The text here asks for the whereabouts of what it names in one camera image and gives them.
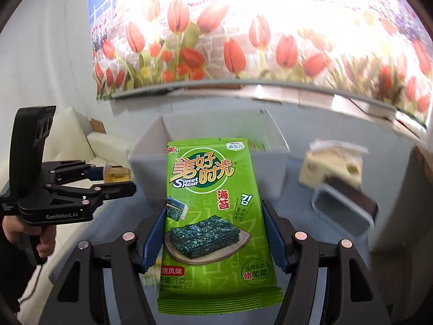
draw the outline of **wall mural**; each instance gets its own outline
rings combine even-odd
[[[313,83],[425,123],[433,43],[405,0],[89,0],[97,98],[149,85]]]

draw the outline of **blue gripper pad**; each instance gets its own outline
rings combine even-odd
[[[103,172],[104,172],[103,167],[92,167],[87,170],[86,178],[89,179],[90,181],[103,181],[104,180]]]
[[[277,226],[272,220],[268,209],[263,203],[261,204],[261,209],[263,211],[263,217],[265,218],[266,234],[268,236],[268,245],[272,257],[274,258],[275,264],[279,266],[284,272],[286,272],[289,269],[290,265],[287,261],[286,248],[283,238],[281,237]]]
[[[150,231],[149,237],[143,247],[143,259],[141,266],[144,272],[155,264],[156,258],[158,257],[159,251],[161,250],[162,242],[164,240],[164,228],[165,228],[165,216],[167,214],[167,208],[161,210],[152,230]]]

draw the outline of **white sofa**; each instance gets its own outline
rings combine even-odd
[[[50,135],[45,142],[43,161],[63,161],[63,160],[86,160],[89,164],[104,166],[106,163],[122,165],[128,167],[128,152],[131,143],[103,133],[90,133],[87,137],[81,128],[77,115],[72,108],[57,110]],[[0,185],[1,187],[9,179],[9,158],[0,161]],[[92,182],[88,179],[70,183],[74,187],[89,188],[91,185],[100,182]],[[103,209],[98,208],[94,216]],[[72,234],[79,233],[85,228],[86,223],[73,223],[70,225],[59,225],[57,227],[56,248],[52,256],[48,258],[44,265],[40,280],[35,293],[21,306],[18,319],[23,325],[37,325],[42,313],[45,302],[52,289],[48,275],[57,261],[68,250],[68,245],[73,238]],[[35,276],[33,275],[24,297],[33,289]]]

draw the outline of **gray box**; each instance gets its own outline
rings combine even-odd
[[[134,180],[146,197],[165,199],[167,142],[197,138],[246,138],[261,142],[265,151],[252,151],[262,199],[281,196],[289,147],[265,109],[236,109],[161,115],[148,127],[129,154]]]

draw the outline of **seaweed snack package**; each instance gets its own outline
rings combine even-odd
[[[168,148],[159,312],[224,314],[280,303],[248,140]]]

